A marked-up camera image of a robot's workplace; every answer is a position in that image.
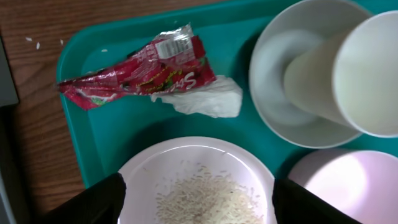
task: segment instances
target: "plate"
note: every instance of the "plate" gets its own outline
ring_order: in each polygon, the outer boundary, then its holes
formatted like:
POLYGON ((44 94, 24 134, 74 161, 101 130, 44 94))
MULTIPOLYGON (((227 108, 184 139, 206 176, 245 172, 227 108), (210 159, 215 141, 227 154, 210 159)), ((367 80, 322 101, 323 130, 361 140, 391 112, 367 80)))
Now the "plate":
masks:
POLYGON ((285 96, 284 71, 297 56, 371 16, 348 1, 307 0, 282 11, 265 28, 249 69, 251 97, 262 120, 278 136, 308 148, 330 148, 357 138, 357 130, 298 109, 285 96))
POLYGON ((246 150, 226 141, 204 137, 171 139, 151 146, 119 171, 127 185, 120 224, 162 224, 157 219, 157 194, 167 195, 176 179, 197 175, 202 167, 214 175, 228 175, 239 185, 253 189, 257 216, 276 224, 272 205, 274 177, 246 150))

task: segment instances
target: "white tissue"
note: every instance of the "white tissue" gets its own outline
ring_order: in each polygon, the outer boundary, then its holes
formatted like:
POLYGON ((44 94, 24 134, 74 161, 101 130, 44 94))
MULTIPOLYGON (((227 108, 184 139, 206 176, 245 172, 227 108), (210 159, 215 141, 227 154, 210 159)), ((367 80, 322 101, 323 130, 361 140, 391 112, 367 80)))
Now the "white tissue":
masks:
POLYGON ((186 93, 170 95, 152 95, 154 102, 161 98, 163 103, 170 103, 174 109, 184 114, 201 113, 213 118, 235 118, 242 106, 242 89, 232 78, 217 75, 217 79, 201 88, 186 93))

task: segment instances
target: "cup rim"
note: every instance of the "cup rim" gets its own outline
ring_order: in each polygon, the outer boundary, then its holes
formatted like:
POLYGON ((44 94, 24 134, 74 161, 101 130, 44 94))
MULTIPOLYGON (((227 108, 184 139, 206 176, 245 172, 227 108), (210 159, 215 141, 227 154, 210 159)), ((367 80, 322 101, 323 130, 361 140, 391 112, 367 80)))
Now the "cup rim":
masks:
POLYGON ((382 12, 380 14, 377 14, 375 16, 371 16, 370 18, 366 19, 365 21, 363 21, 362 23, 360 23, 358 26, 356 26, 344 39, 343 43, 340 45, 337 54, 335 56, 334 62, 333 62, 333 66, 332 66, 332 95, 333 95, 333 100, 336 102, 336 106, 339 110, 339 112, 341 113, 342 117, 350 124, 352 125, 355 129, 357 129, 358 131, 361 131, 364 134, 368 134, 370 136, 374 136, 374 137, 379 137, 379 138, 396 138, 398 137, 398 132, 396 134, 376 134, 376 133, 372 133, 370 131, 365 130, 364 128, 360 127, 358 124, 356 124, 353 119, 350 118, 350 116, 348 115, 347 111, 344 110, 344 108, 341 106, 340 101, 338 100, 337 97, 337 92, 336 92, 336 68, 337 68, 337 59, 341 56, 343 49, 346 47, 347 42, 350 38, 353 38, 354 35, 356 35, 357 31, 359 31, 360 29, 362 29, 363 27, 367 26, 369 22, 375 20, 375 19, 379 19, 380 17, 384 17, 386 15, 389 14, 398 14, 398 10, 393 10, 393 11, 387 11, 387 12, 382 12))

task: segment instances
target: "white paper cup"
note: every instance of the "white paper cup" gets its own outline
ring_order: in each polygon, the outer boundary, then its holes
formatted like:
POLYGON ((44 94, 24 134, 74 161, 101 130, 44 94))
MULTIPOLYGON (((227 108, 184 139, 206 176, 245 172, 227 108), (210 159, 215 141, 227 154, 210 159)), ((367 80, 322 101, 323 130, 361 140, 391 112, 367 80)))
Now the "white paper cup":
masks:
POLYGON ((398 11, 376 15, 295 58, 284 77, 300 109, 366 134, 398 136, 398 11))

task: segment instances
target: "plastic tray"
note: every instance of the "plastic tray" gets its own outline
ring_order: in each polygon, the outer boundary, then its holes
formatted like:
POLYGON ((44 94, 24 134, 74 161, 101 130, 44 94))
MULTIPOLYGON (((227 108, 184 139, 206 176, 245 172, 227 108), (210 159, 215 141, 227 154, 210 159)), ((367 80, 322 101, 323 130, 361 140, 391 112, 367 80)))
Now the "plastic tray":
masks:
MULTIPOLYGON (((276 136, 257 114, 248 92, 248 66, 254 44, 267 23, 297 1, 231 1, 154 16, 100 24, 77 33, 63 50, 57 81, 110 66, 141 48, 161 31, 191 22, 217 75, 227 75, 244 90, 240 115, 214 119, 184 115, 148 96, 126 96, 97 109, 83 111, 61 95, 73 145, 86 187, 117 172, 132 156, 164 140, 207 136, 229 141, 257 156, 276 176, 284 176, 311 152, 276 136)), ((359 1, 374 13, 398 8, 398 2, 359 1)), ((398 139, 362 136, 345 145, 398 156, 398 139)))

